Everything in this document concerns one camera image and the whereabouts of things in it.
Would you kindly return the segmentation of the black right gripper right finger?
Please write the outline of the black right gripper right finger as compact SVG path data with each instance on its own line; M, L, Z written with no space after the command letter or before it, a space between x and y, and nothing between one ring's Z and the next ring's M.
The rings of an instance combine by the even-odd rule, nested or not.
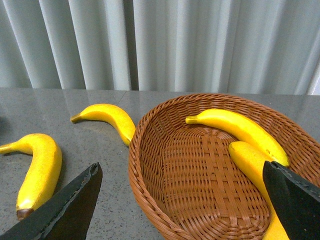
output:
M263 182L290 240L320 238L320 188L276 161L266 161Z

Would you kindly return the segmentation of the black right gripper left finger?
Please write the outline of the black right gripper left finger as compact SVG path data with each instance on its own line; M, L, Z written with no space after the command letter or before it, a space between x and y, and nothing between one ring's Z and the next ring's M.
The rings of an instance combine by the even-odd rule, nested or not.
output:
M50 200L0 236L2 240L84 240L103 179L94 163Z

